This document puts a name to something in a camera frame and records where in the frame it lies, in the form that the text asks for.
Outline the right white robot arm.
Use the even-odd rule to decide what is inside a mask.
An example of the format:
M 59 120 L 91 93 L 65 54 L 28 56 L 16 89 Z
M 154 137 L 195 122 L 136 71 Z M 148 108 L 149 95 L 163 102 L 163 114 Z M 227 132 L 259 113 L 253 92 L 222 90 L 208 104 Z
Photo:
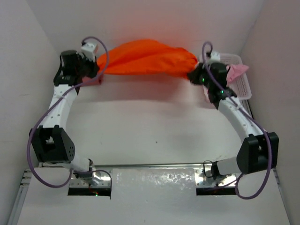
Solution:
M 274 169 L 278 161 L 279 137 L 257 126 L 242 106 L 236 93 L 227 86 L 228 69 L 220 62 L 205 67 L 199 63 L 187 77 L 192 84 L 208 89 L 209 101 L 231 123 L 241 139 L 237 156 L 215 161 L 210 172 L 213 179 L 232 173 L 251 174 Z

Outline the pink red t-shirt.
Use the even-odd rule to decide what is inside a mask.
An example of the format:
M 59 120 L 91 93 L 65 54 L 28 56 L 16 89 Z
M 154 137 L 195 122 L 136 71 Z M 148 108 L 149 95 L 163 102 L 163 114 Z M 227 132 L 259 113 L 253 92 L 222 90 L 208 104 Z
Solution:
M 102 81 L 103 81 L 103 78 L 99 78 L 99 80 L 98 80 L 98 85 L 101 85 L 101 84 L 102 84 Z

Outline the orange t-shirt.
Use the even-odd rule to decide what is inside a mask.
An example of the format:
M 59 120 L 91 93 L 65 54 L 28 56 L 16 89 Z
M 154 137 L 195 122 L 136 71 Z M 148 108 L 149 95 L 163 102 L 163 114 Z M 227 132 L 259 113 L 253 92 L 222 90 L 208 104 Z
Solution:
M 143 39 L 124 43 L 101 55 L 97 65 L 108 75 L 158 75 L 186 78 L 198 60 L 188 50 L 156 40 Z

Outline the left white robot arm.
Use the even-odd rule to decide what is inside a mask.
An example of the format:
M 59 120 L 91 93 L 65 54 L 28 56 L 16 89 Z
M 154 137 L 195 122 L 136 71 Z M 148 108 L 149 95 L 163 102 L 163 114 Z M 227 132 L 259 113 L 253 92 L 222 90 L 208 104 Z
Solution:
M 98 70 L 95 50 L 67 50 L 60 54 L 50 112 L 39 122 L 31 141 L 39 162 L 63 165 L 79 173 L 90 170 L 90 160 L 76 154 L 66 124 L 72 103 L 79 94 L 78 84 L 84 77 L 96 77 Z

